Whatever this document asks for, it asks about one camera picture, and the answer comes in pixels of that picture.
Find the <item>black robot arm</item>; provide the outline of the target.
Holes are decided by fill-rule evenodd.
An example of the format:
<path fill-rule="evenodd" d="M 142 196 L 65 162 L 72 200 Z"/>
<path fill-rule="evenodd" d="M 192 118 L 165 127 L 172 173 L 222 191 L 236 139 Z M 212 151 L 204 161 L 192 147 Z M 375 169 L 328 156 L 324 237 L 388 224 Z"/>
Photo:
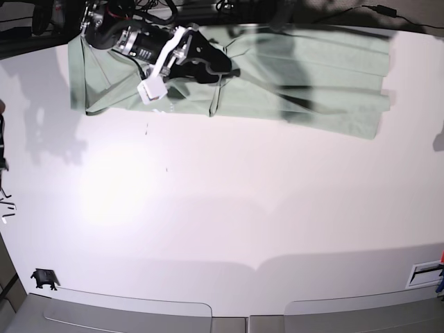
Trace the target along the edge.
<path fill-rule="evenodd" d="M 138 9 L 135 1 L 88 1 L 81 35 L 95 49 L 114 51 L 132 60 L 143 79 L 187 78 L 200 84 L 239 76 L 231 59 L 216 48 L 199 27 L 174 24 L 178 9 L 168 1 L 168 18 Z"/>

